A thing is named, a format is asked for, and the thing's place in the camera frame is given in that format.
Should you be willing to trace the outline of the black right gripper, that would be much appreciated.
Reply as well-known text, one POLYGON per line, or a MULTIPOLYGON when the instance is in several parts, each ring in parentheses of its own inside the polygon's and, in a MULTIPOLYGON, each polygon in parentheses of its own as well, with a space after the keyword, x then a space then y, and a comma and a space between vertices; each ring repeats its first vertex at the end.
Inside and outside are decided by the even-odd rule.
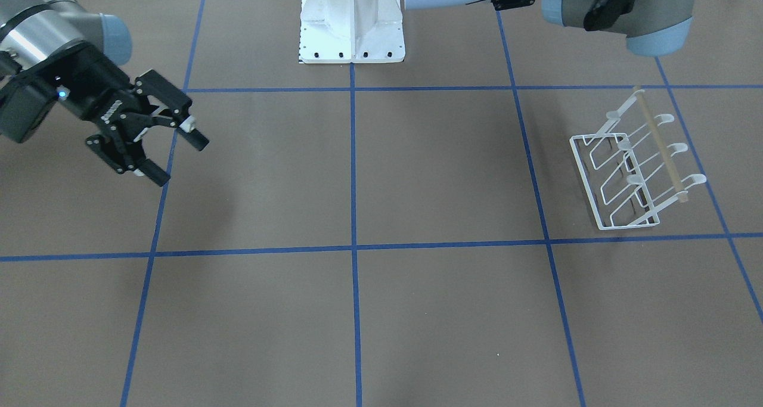
POLYGON ((57 88, 58 100, 98 132, 87 146, 114 170, 132 170, 163 187, 171 176, 145 156, 142 137, 155 126, 177 130, 196 151, 210 143, 190 114, 191 98, 155 70, 131 79, 92 44, 79 43, 30 67, 12 52, 12 79, 36 76, 57 88))

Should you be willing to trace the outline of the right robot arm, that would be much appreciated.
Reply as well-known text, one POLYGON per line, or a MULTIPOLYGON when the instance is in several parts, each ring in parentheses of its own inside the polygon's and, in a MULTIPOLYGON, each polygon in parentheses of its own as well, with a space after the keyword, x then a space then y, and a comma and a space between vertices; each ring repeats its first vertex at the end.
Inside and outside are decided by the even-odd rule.
POLYGON ((196 150, 209 141, 190 114, 191 98, 155 70, 131 79, 131 34, 114 14, 78 0, 2 0, 2 136, 27 141, 56 103, 98 128, 87 147, 119 174, 157 185, 170 176, 145 155, 150 128, 172 128, 196 150))

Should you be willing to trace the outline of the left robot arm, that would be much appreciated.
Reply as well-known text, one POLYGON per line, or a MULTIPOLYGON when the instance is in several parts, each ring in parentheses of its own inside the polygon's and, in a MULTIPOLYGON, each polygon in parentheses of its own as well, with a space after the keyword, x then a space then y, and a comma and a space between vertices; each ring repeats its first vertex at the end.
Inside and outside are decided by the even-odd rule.
MULTIPOLYGON (((536 0, 486 0, 497 11, 516 10, 536 0)), ((661 57, 683 48, 694 18, 695 0, 541 0, 543 18, 562 27, 626 37, 635 55, 661 57)))

